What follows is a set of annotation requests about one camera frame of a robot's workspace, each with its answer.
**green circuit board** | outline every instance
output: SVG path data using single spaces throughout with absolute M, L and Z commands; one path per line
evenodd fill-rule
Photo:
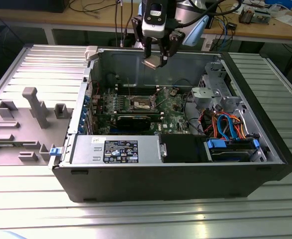
M 161 89 L 155 97 L 117 95 L 115 91 L 107 90 L 101 98 L 102 112 L 96 114 L 97 134 L 158 135 L 163 133 L 190 133 L 183 113 L 183 96 L 182 94 L 171 95 L 172 89 Z M 120 116 L 148 117 L 151 119 L 150 128 L 138 132 L 117 130 L 116 120 Z

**motherboard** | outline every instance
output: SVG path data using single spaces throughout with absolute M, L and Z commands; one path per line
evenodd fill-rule
M 190 133 L 183 111 L 184 94 L 178 88 L 105 89 L 93 99 L 94 134 Z

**paper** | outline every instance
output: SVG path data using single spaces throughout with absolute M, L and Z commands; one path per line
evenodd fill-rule
M 281 21 L 285 24 L 288 24 L 290 26 L 292 26 L 292 16 L 290 15 L 284 15 L 284 16 L 280 16 L 280 17 L 276 17 L 275 19 L 277 19 L 278 21 Z

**side panel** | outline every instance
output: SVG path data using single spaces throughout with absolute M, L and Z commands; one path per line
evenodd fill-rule
M 73 202 L 247 197 L 283 165 L 59 168 L 53 173 Z
M 286 163 L 284 171 L 272 179 L 272 180 L 281 180 L 292 172 L 292 153 L 290 152 L 289 148 L 286 146 L 285 142 L 283 141 L 282 137 L 278 133 L 277 129 L 274 127 L 270 118 L 264 111 L 260 102 L 258 101 L 253 91 L 251 90 L 250 86 L 244 79 L 242 73 L 236 67 L 231 56 L 228 53 L 224 53 L 222 54 L 222 57 L 226 63 L 227 68 L 230 71 L 230 74 L 232 75 L 232 78 L 235 79 L 234 84 L 237 86 L 238 91 L 242 93 L 243 100 L 246 100 L 248 102 L 254 115 L 259 121 L 261 127 L 263 128 L 266 136 L 268 137 L 271 144 L 273 145 L 275 151 L 279 155 L 280 159 Z

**blue box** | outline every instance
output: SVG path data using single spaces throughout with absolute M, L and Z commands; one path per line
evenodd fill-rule
M 292 8 L 292 0 L 264 0 L 264 2 L 269 5 L 279 4 L 287 7 L 288 9 Z

